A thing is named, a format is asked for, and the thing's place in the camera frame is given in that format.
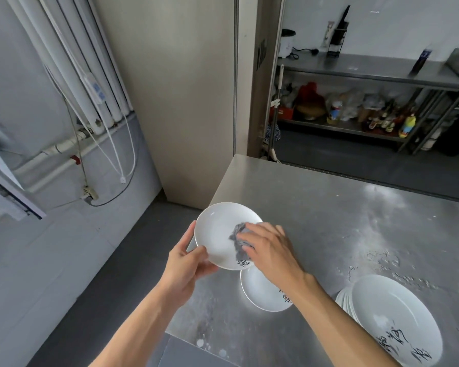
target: forearm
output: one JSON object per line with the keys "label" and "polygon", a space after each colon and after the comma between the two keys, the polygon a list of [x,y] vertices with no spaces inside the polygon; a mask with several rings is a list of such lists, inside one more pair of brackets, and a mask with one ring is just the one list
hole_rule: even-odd
{"label": "forearm", "polygon": [[399,366],[310,274],[298,275],[287,295],[309,323],[335,367]]}
{"label": "forearm", "polygon": [[177,307],[156,286],[124,321],[91,367],[145,367]]}

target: dark beverage bottle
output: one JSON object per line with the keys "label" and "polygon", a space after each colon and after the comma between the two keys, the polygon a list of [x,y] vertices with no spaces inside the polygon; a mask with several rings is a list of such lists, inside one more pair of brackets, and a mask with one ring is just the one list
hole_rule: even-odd
{"label": "dark beverage bottle", "polygon": [[414,73],[414,74],[419,73],[423,65],[427,61],[428,57],[430,56],[430,54],[432,54],[432,44],[428,45],[425,48],[425,50],[422,51],[422,53],[420,54],[420,57],[416,61],[415,65],[413,66],[411,73]]}

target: gray cloth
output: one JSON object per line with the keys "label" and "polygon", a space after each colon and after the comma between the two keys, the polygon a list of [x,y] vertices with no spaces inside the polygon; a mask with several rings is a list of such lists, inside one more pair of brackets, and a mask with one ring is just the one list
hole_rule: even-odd
{"label": "gray cloth", "polygon": [[250,246],[253,247],[250,243],[247,241],[243,241],[241,239],[236,238],[236,235],[240,232],[242,233],[247,233],[250,232],[249,229],[245,228],[244,222],[237,224],[236,227],[234,227],[233,233],[231,236],[229,236],[229,239],[234,242],[234,248],[236,250],[236,259],[237,261],[251,261],[251,259],[248,257],[247,253],[241,248],[243,246]]}

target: hand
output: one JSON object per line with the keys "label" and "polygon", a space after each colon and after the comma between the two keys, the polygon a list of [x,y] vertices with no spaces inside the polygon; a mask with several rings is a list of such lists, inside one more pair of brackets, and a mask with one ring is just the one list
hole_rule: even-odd
{"label": "hand", "polygon": [[190,299],[199,278],[218,270],[216,265],[208,262],[208,251],[204,246],[199,246],[187,253],[195,226],[196,222],[193,221],[168,254],[165,271],[157,285],[168,296],[171,304],[177,308]]}
{"label": "hand", "polygon": [[286,287],[303,275],[304,270],[294,256],[292,243],[284,229],[268,222],[248,222],[246,227],[251,232],[239,233],[238,238],[251,243],[255,248],[244,246],[243,249],[270,282],[286,291]]}

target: gray floor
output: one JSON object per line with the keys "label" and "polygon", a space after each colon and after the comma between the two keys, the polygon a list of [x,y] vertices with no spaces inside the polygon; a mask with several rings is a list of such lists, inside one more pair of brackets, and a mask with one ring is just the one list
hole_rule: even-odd
{"label": "gray floor", "polygon": [[392,143],[376,139],[297,127],[281,131],[281,140],[275,144],[281,161],[459,199],[459,155],[422,151],[412,156],[398,154]]}
{"label": "gray floor", "polygon": [[[28,367],[88,366],[158,282],[170,249],[200,210],[157,197]],[[148,367],[231,367],[232,364],[165,334]]]}

